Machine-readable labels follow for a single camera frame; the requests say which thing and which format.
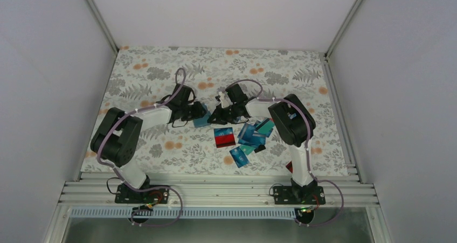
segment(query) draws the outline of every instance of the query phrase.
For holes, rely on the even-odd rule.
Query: gray leaf print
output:
[[[146,72],[149,73],[148,79],[150,79],[150,80],[155,80],[155,79],[165,80],[165,79],[170,79],[170,76],[171,76],[171,74],[169,72],[166,72],[165,70],[159,69],[157,67],[150,67],[150,68],[148,68],[148,70]]]
[[[118,66],[119,64],[122,64],[124,66],[124,69],[127,68],[131,63],[133,62],[133,57],[126,55],[126,54],[121,54],[117,59],[116,62],[114,63],[114,66]]]
[[[234,59],[228,68],[233,71],[238,69],[239,71],[243,72],[247,68],[247,64],[243,60]]]
[[[183,68],[186,70],[186,74],[189,78],[192,76],[195,77],[195,75],[202,74],[205,72],[205,70],[203,69],[203,66],[200,66],[200,64],[198,64],[198,65],[185,64],[185,66],[183,66]]]
[[[167,124],[161,124],[159,126],[154,126],[140,132],[140,137],[145,138],[146,140],[157,139],[160,135],[166,134],[170,130],[168,129]]]
[[[277,74],[274,72],[266,72],[265,77],[268,78],[267,83],[270,85],[275,85],[275,84],[284,85],[284,84],[289,83],[289,79],[287,79],[287,77],[284,77],[281,74]]]
[[[337,146],[337,147],[341,147],[341,142],[340,142],[339,139],[338,139],[338,140],[332,139],[332,140],[330,140],[330,141],[327,141],[327,143],[330,144],[330,145],[335,145],[335,146]]]
[[[141,148],[142,146],[146,145],[146,141],[139,138],[138,139],[138,143],[136,144],[136,150],[138,150],[139,148]]]
[[[294,61],[292,61],[290,59],[283,60],[281,58],[274,58],[273,62],[272,63],[268,63],[268,65],[272,69],[281,69],[281,68],[290,67],[290,65],[293,64],[293,63],[294,63]]]
[[[282,144],[277,143],[274,147],[270,149],[270,153],[276,156],[280,156],[283,151],[286,150],[286,147]]]
[[[295,72],[294,76],[292,77],[293,80],[303,81],[306,83],[313,82],[315,79],[320,78],[321,75],[316,70],[302,70]]]
[[[266,163],[266,164],[271,164],[273,161],[273,156],[271,155],[262,155],[259,157],[260,162]]]
[[[262,95],[267,98],[267,99],[271,99],[271,98],[275,98],[276,96],[274,95],[274,91],[271,91],[270,89],[268,90],[264,90],[262,92]]]
[[[281,136],[279,136],[278,131],[274,131],[272,140],[273,140],[274,142],[282,142]]]
[[[139,99],[143,96],[147,96],[152,93],[151,87],[146,84],[146,86],[140,84],[139,86],[131,85],[125,91],[123,91],[119,96],[127,99]]]
[[[132,53],[132,54],[139,54],[139,55],[144,55],[144,54],[146,54],[145,51],[139,50],[139,49],[129,49],[128,51],[129,51],[129,53]]]
[[[183,156],[190,157],[189,166],[195,166],[202,163],[203,159],[206,157],[206,153],[200,144],[195,144],[194,146],[187,147],[183,150]]]
[[[111,96],[116,96],[121,93],[121,88],[126,85],[126,81],[122,79],[112,79],[109,80],[108,82],[108,88],[106,89],[106,92],[108,92],[109,95]]]
[[[199,142],[210,142],[213,138],[208,134],[195,134],[189,136],[192,140],[198,140]]]
[[[181,166],[185,164],[187,160],[185,158],[176,158],[173,157],[171,159],[164,159],[161,164],[168,165],[168,166]]]
[[[158,158],[162,155],[162,146],[160,144],[154,144],[151,149],[149,150],[149,154],[151,154],[151,156],[153,158]]]

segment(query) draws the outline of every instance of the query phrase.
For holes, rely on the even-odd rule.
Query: table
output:
[[[296,94],[316,121],[311,145],[311,165],[318,176],[347,176],[343,150],[331,107],[329,91],[317,52],[248,50],[203,47],[124,46],[120,49],[94,127],[96,131],[111,107],[125,111],[154,104],[171,94],[179,67],[187,72],[185,84],[192,87],[197,100],[209,111],[217,105],[214,97],[239,79],[259,81],[262,98]],[[259,88],[252,82],[241,87],[248,96]],[[262,118],[251,118],[251,122]],[[172,128],[170,124],[143,130],[136,149],[136,160],[144,171],[206,175],[290,175],[287,145],[278,132],[267,139],[266,150],[248,155],[250,164],[238,168],[229,150],[216,148],[214,128],[233,127],[238,134],[242,124]],[[95,153],[87,149],[81,171],[108,172],[98,164]]]

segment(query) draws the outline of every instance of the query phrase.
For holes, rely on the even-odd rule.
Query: white panel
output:
[[[122,45],[324,52],[355,0],[95,0]]]
[[[0,238],[41,242],[114,60],[84,0],[0,0]]]
[[[394,242],[454,242],[457,0],[366,0],[331,63]]]

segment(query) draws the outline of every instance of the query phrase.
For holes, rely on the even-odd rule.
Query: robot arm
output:
[[[291,179],[292,193],[300,202],[307,199],[315,191],[317,182],[307,171],[306,149],[303,142],[306,140],[308,131],[302,117],[295,112],[294,108],[284,102],[248,99],[238,84],[227,88],[226,91],[232,104],[227,106],[227,102],[222,98],[222,103],[217,106],[208,121],[226,124],[228,122],[234,123],[240,116],[272,118],[281,139],[289,144],[292,155],[294,167]],[[190,87],[183,86],[177,96],[167,103],[166,107],[153,108],[127,117],[116,129],[117,131],[122,130],[121,134],[113,134],[108,139],[101,157],[105,161],[111,162],[115,171],[121,174],[133,188],[147,189],[150,186],[148,177],[137,166],[136,162],[132,161],[141,129],[172,123],[178,119],[188,121],[203,117],[206,110],[201,103],[196,101],[190,104],[193,101],[189,101],[192,92]],[[294,94],[288,95],[285,99],[298,106],[305,113],[311,126],[309,132],[312,136],[313,129],[316,127],[312,116]],[[111,108],[108,111],[91,141],[93,151],[98,152],[108,131],[124,114],[124,111],[117,108]]]
[[[281,108],[281,104],[284,103],[264,102],[259,101],[258,99],[253,99],[246,104],[246,111],[249,116],[262,116],[273,119],[275,125],[277,126],[279,135],[281,136],[283,141],[286,141],[286,143],[289,144],[289,151],[292,157],[292,165],[294,167],[294,172],[292,173],[292,180],[299,186],[306,186],[313,181],[313,178],[307,170],[308,162],[306,159],[306,152],[304,148],[305,146],[303,143],[301,143],[300,146],[290,144],[290,142],[293,141],[293,139],[291,138],[293,137],[293,135],[287,134],[288,129],[284,129],[285,125],[283,124],[284,119],[290,120],[290,118],[286,114],[278,113],[278,108]]]

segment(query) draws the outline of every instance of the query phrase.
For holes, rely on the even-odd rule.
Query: metal frame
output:
[[[57,205],[44,238],[44,243],[61,243],[64,241],[71,210],[70,206]]]
[[[341,37],[343,36],[344,32],[348,28],[349,24],[352,22],[352,19],[354,18],[354,15],[357,13],[358,9],[362,5],[364,0],[356,0],[354,4],[352,5],[351,9],[349,10],[348,15],[343,21],[343,24],[341,24],[340,29],[336,33],[335,37],[333,38],[327,52],[326,52],[326,57],[327,59],[331,56],[333,53],[333,50],[335,47],[338,45],[338,42],[340,42]]]
[[[111,49],[113,50],[114,54],[117,55],[117,52],[118,52],[118,47],[116,46],[116,43],[114,42],[114,38],[113,36],[111,35],[111,32],[109,31],[108,29],[108,26],[106,25],[105,21],[103,20],[97,6],[95,5],[95,2],[94,0],[86,0],[86,3],[87,3],[87,6],[90,8],[94,18],[95,18],[95,21],[97,21],[97,23],[99,24],[100,28],[102,29],[105,37],[106,37],[106,40],[108,41]]]
[[[375,243],[392,243],[381,208],[367,207],[366,213]]]
[[[356,173],[360,177],[360,182],[365,183],[366,177],[364,176],[363,170],[360,169],[358,165],[357,156],[354,151],[354,144],[349,135],[348,126],[344,118],[343,109],[341,107],[340,97],[335,86],[335,80],[331,73],[330,65],[323,53],[319,54],[322,64],[322,69],[324,71],[324,77],[327,83],[327,88],[329,89],[330,102],[335,115],[336,128],[341,140],[341,148],[343,149],[344,159],[346,164],[353,164],[356,168]]]
[[[59,206],[137,206],[116,204],[106,190],[106,180],[112,173],[82,173],[78,182],[66,182]],[[303,205],[275,205],[268,190],[275,183],[290,184],[289,176],[213,176],[148,174],[151,184],[166,184],[175,188],[184,198],[186,207],[303,207]],[[320,177],[333,180],[343,191],[344,205],[349,207],[376,207],[379,205],[374,186],[361,184],[357,175]],[[115,188],[118,180],[108,184]],[[338,207],[341,198],[330,184],[323,183],[327,204]],[[169,207],[179,207],[174,193],[169,195]]]

